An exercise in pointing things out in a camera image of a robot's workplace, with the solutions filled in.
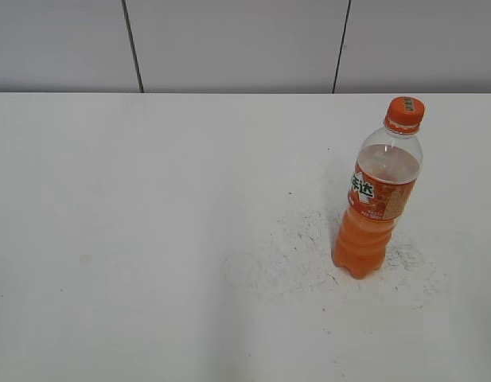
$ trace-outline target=white tabletop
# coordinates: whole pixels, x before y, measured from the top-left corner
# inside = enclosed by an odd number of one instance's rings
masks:
[[[491,95],[420,95],[383,268],[330,260],[392,95],[0,94],[1,381],[491,381]]]

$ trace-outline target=orange label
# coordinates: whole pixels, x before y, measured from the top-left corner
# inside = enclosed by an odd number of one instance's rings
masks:
[[[403,213],[415,181],[393,185],[369,177],[358,165],[351,177],[348,200],[361,215],[373,220],[391,220]]]

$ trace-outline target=bottle cap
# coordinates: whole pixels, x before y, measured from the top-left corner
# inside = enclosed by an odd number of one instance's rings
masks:
[[[394,98],[388,107],[385,126],[398,134],[414,134],[419,131],[425,109],[416,98]]]

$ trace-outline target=orange soda bottle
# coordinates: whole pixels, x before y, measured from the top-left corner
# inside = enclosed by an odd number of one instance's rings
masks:
[[[418,99],[391,101],[384,127],[362,144],[348,193],[349,207],[333,249],[333,262],[362,279],[379,269],[422,165],[416,137],[425,107]]]

